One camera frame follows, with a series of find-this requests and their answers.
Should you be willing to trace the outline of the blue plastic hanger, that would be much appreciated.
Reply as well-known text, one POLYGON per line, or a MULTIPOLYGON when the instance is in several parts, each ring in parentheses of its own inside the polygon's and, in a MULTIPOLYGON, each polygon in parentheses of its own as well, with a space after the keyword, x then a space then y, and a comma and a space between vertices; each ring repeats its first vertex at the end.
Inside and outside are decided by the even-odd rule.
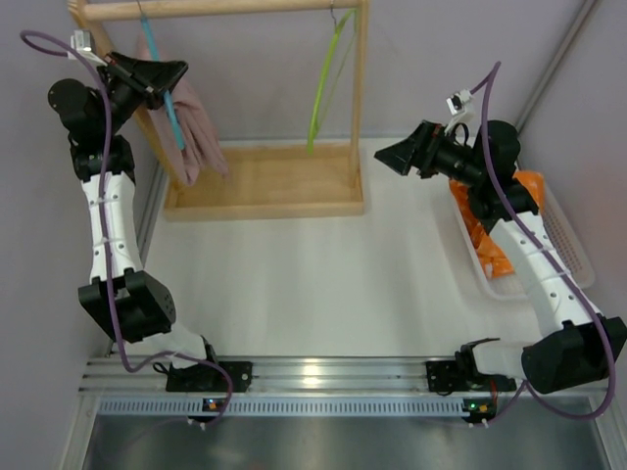
MULTIPOLYGON (((141 27, 142 27, 142 30, 146 39, 150 57, 153 61, 159 62, 161 58, 160 58, 160 54, 156 45, 153 31, 150 27, 149 20, 143 12, 141 2, 137 1, 136 4, 140 12, 140 23, 141 23, 141 27)), ((180 151, 182 151, 185 149, 185 142, 184 142, 183 133, 182 133, 179 121, 176 117, 171 93, 169 91, 167 91, 164 95, 164 103, 165 103, 166 113, 169 119, 170 127, 172 130, 174 139, 175 139, 176 146, 180 151)))

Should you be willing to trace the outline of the pink trousers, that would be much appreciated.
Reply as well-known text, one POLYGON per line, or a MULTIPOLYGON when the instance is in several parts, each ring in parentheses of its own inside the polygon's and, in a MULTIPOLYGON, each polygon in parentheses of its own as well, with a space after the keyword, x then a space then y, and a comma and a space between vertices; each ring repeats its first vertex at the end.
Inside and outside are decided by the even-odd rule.
POLYGON ((193 186, 200 173, 207 168, 226 176, 229 167, 220 147, 217 128, 198 93, 185 77, 178 81, 171 98, 182 132, 182 150, 178 148, 166 106, 149 110, 148 114, 178 180, 185 186, 193 186))

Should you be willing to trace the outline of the green plastic hanger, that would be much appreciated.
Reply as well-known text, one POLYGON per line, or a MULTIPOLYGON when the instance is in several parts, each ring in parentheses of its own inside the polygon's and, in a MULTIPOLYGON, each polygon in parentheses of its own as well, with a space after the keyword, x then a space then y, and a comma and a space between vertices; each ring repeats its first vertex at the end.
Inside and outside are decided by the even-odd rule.
POLYGON ((353 48, 353 44, 357 34, 357 12, 357 8, 349 9, 343 15, 343 17, 338 20, 335 16, 334 2, 331 2, 330 15, 333 20, 333 34, 331 36, 324 57, 324 61, 320 69, 317 89, 313 101, 313 109, 309 123, 306 145, 306 149, 309 154, 314 151, 315 141, 318 138, 319 132, 321 131, 322 126, 326 120, 326 116, 332 104, 339 78, 348 60, 348 54, 353 48), (348 46, 346 47, 345 52, 342 55, 335 77, 331 79, 330 76, 332 72, 332 66, 337 55, 337 49, 343 36, 344 29, 347 27, 349 22, 352 22, 352 33, 350 35, 348 46))

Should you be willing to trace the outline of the orange white patterned trousers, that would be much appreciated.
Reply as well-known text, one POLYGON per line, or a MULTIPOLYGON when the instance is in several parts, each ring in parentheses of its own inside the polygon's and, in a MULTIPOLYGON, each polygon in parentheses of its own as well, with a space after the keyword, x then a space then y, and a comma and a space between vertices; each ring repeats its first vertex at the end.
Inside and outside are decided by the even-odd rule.
MULTIPOLYGON (((545 205, 544 176, 537 171, 518 170, 514 176, 530 192, 540 210, 545 205)), ((499 278, 514 273, 513 266, 504 252, 493 242, 472 214, 467 200, 467 187, 454 180, 449 181, 449 188, 460 211, 466 234, 478 257, 481 270, 488 279, 499 278)))

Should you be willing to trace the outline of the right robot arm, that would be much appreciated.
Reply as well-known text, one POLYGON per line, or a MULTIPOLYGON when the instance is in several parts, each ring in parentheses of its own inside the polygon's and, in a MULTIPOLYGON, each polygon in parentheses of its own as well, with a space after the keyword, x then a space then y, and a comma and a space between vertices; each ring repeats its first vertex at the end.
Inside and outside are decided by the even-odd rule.
POLYGON ((606 318, 575 285, 545 230, 539 205, 515 175, 516 129, 502 120, 483 125, 472 146, 423 121, 375 159, 401 176, 442 174, 466 188, 472 215, 513 267, 541 331, 533 344, 484 339, 457 352, 474 380, 502 375, 527 381, 543 395, 606 379, 626 342, 626 325, 606 318))

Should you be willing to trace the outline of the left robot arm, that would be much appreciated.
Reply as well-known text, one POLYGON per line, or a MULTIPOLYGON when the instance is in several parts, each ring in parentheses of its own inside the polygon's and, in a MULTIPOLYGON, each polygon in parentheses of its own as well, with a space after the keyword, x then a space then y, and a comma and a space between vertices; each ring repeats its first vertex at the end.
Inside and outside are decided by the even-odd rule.
POLYGON ((152 62, 120 53, 93 70, 96 87, 66 78, 55 82, 48 103, 69 133, 72 165, 89 208, 92 267, 78 289, 83 309, 114 342, 147 341, 172 353, 169 392, 219 392, 228 388, 213 347, 176 321, 169 289, 148 274, 135 237, 135 165, 120 128, 140 106, 158 109, 187 70, 182 61, 152 62))

